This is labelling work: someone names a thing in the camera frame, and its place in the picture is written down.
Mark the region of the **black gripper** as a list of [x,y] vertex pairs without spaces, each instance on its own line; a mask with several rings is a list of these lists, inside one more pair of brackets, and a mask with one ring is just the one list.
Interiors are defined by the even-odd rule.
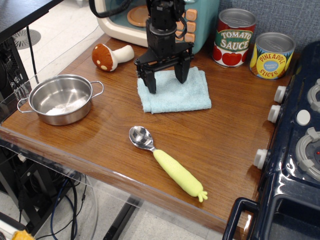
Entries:
[[155,73],[174,66],[175,77],[183,84],[188,77],[194,58],[192,42],[176,42],[177,25],[169,29],[157,29],[152,21],[146,21],[147,51],[134,64],[138,75],[151,94],[156,93]]

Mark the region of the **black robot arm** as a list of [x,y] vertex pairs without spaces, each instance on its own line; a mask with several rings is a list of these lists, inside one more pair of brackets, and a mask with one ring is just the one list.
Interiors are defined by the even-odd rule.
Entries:
[[137,76],[151,94],[156,93],[155,72],[174,67],[180,83],[187,80],[194,58],[192,42],[176,42],[187,33],[183,0],[148,0],[147,51],[134,61]]

